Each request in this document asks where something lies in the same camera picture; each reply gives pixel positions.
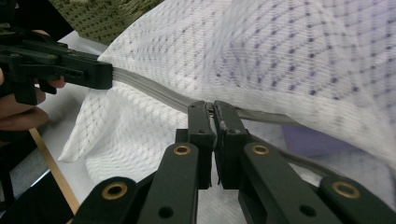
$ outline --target green knitted fabric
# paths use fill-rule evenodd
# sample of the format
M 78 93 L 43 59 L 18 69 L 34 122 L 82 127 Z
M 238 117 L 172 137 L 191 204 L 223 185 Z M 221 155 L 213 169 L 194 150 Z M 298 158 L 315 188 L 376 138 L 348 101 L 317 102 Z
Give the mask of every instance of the green knitted fabric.
M 163 0 L 50 0 L 78 34 L 109 45 Z

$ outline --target purple object inside bag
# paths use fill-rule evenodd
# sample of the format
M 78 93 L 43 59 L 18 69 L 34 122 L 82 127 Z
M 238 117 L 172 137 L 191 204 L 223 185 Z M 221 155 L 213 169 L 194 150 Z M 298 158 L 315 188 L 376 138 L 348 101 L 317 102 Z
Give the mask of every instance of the purple object inside bag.
M 300 156 L 314 157 L 358 149 L 349 143 L 304 126 L 283 126 L 282 129 L 288 150 Z

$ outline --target zipper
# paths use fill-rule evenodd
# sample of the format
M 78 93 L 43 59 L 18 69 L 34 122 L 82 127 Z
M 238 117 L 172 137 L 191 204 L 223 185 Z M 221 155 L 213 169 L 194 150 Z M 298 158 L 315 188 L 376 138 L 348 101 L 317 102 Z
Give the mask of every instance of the zipper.
M 154 99 L 186 114 L 187 107 L 198 101 L 171 91 L 165 86 L 146 77 L 142 77 L 137 73 L 129 72 L 121 68 L 113 68 L 113 79 L 130 85 Z M 299 125 L 295 120 L 286 115 L 246 110 L 242 108 L 236 108 L 236 111 L 241 119 L 250 119 L 259 122 L 282 125 Z

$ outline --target white mesh laundry bag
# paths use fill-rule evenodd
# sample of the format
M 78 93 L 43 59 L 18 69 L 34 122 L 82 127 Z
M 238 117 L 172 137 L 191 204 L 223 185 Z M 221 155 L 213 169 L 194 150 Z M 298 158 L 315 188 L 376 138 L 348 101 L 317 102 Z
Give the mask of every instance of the white mesh laundry bag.
M 391 0 L 165 0 L 100 60 L 191 99 L 287 115 L 396 170 L 395 15 Z M 115 81 L 88 94 L 60 160 L 86 157 L 96 183 L 138 181 L 158 167 L 176 128 L 187 128 L 185 114 Z M 217 188 L 201 200 L 239 206 Z M 200 222 L 216 223 L 209 208 L 200 205 Z M 240 209 L 221 213 L 244 220 Z

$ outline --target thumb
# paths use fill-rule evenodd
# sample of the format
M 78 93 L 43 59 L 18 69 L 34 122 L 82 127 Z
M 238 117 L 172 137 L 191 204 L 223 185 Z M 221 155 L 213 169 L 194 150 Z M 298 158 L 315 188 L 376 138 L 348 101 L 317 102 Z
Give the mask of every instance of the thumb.
M 0 68 L 0 85 L 3 84 L 4 82 L 4 75 L 3 75 L 3 70 Z

